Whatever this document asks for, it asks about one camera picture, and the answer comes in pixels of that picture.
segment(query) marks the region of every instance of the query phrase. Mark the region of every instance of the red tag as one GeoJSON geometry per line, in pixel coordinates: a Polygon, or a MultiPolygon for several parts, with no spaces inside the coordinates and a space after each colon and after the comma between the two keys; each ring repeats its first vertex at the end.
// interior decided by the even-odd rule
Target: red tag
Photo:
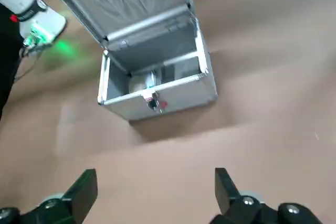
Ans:
{"type": "Polygon", "coordinates": [[[17,19],[17,16],[15,14],[12,14],[10,19],[11,19],[11,21],[13,21],[15,23],[18,23],[18,19],[17,19]]]}
{"type": "Polygon", "coordinates": [[[165,109],[166,107],[167,107],[167,102],[165,102],[165,101],[160,101],[160,107],[162,108],[162,109],[165,109]]]}

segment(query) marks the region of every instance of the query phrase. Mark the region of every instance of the black cable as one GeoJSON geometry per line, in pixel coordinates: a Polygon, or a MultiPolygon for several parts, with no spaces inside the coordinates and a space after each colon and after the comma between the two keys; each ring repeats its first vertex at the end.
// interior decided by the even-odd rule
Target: black cable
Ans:
{"type": "Polygon", "coordinates": [[[36,60],[34,61],[33,65],[23,74],[19,75],[19,76],[15,76],[14,77],[14,83],[18,82],[21,78],[23,78],[24,76],[26,76],[27,74],[29,74],[36,66],[38,60],[41,58],[42,52],[40,52],[37,56],[36,56],[36,60]]]}

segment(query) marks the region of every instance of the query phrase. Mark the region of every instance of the green light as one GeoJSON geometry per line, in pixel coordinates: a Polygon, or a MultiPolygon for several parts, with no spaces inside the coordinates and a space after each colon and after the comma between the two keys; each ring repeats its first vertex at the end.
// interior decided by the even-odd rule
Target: green light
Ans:
{"type": "Polygon", "coordinates": [[[57,40],[51,50],[55,56],[62,57],[64,60],[68,61],[78,60],[81,57],[81,53],[76,47],[61,39],[57,40]]]}

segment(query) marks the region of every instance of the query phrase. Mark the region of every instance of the aluminum case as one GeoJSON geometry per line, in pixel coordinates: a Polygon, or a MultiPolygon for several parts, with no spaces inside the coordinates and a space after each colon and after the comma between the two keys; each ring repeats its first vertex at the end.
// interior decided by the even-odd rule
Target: aluminum case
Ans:
{"type": "Polygon", "coordinates": [[[100,105],[138,120],[216,99],[192,0],[63,1],[103,48],[100,105]],[[135,89],[132,83],[149,72],[160,83],[135,89]]]}

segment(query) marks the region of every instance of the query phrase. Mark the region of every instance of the screw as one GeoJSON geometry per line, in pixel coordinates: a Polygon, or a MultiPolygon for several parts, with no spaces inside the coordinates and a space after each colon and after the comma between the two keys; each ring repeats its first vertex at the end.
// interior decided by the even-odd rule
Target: screw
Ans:
{"type": "Polygon", "coordinates": [[[54,199],[48,200],[46,205],[44,206],[46,209],[52,208],[54,206],[56,206],[57,201],[54,199]]]}
{"type": "Polygon", "coordinates": [[[251,197],[244,197],[243,202],[247,205],[253,205],[254,201],[251,197]]]}
{"type": "Polygon", "coordinates": [[[10,210],[2,209],[0,211],[0,220],[5,219],[10,214],[10,210]]]}
{"type": "Polygon", "coordinates": [[[291,214],[298,214],[300,212],[299,208],[293,205],[288,205],[287,209],[291,214]]]}

